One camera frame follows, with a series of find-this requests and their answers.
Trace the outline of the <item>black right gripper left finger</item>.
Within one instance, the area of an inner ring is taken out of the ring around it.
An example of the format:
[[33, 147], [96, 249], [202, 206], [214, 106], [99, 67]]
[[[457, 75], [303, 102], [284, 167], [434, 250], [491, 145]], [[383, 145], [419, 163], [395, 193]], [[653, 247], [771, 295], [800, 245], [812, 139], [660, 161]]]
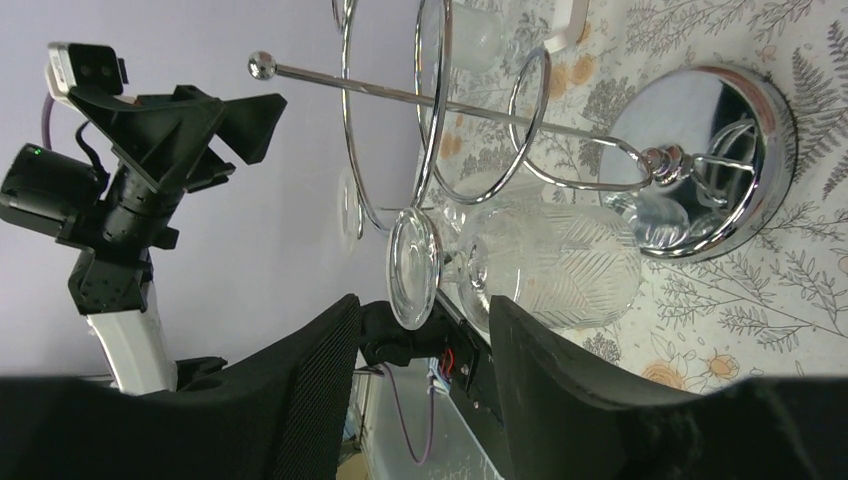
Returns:
[[300, 330], [176, 391], [1, 382], [5, 479], [332, 479], [361, 330], [346, 295]]

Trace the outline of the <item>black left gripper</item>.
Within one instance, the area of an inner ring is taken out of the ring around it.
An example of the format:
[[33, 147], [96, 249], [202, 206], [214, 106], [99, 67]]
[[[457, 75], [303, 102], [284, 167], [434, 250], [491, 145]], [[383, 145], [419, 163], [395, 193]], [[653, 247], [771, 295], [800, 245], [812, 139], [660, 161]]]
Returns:
[[235, 167], [211, 149], [214, 138], [245, 164], [262, 162], [287, 107], [277, 93], [222, 100], [194, 85], [134, 103], [95, 87], [74, 87], [69, 98], [120, 161], [109, 204], [153, 218], [171, 216], [185, 193], [228, 181]]

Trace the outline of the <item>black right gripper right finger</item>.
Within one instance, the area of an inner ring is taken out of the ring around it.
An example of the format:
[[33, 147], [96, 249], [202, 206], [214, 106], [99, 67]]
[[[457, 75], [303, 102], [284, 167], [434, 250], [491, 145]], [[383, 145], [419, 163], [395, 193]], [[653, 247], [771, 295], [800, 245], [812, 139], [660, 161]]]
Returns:
[[696, 395], [601, 359], [504, 296], [490, 333], [517, 479], [847, 475], [843, 377], [754, 377]]

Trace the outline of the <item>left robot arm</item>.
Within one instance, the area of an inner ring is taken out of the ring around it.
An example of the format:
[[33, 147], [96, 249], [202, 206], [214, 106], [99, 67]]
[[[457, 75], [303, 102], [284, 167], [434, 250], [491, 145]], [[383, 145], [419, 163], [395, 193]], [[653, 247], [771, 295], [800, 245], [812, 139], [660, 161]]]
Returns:
[[170, 220], [186, 194], [233, 174], [211, 140], [246, 164], [260, 163], [286, 100], [272, 93], [225, 101], [192, 85], [133, 101], [74, 87], [69, 99], [111, 142], [117, 170], [108, 173], [95, 153], [78, 161], [27, 144], [2, 182], [1, 217], [79, 250], [68, 289], [118, 389], [174, 391], [178, 366], [165, 344], [150, 251], [176, 246]]

